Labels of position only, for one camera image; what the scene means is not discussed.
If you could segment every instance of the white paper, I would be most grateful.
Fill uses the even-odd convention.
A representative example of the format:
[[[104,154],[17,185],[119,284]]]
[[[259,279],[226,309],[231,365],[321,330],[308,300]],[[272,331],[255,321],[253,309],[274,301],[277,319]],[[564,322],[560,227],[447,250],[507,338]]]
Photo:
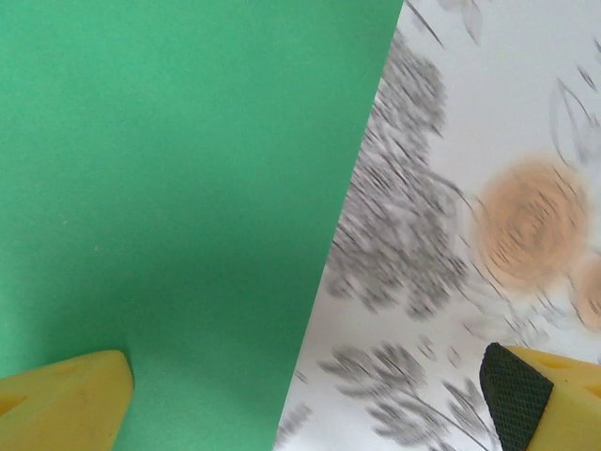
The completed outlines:
[[[599,18],[597,0],[406,1],[276,449],[499,450],[489,343],[601,363]],[[514,179],[505,223],[491,193]]]

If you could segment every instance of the green cardboard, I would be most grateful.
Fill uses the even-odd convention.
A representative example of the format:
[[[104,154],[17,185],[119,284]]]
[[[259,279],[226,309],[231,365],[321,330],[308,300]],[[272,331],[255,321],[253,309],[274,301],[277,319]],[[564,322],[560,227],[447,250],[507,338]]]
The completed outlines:
[[[268,450],[400,0],[4,1],[0,376],[121,349],[116,450]]]

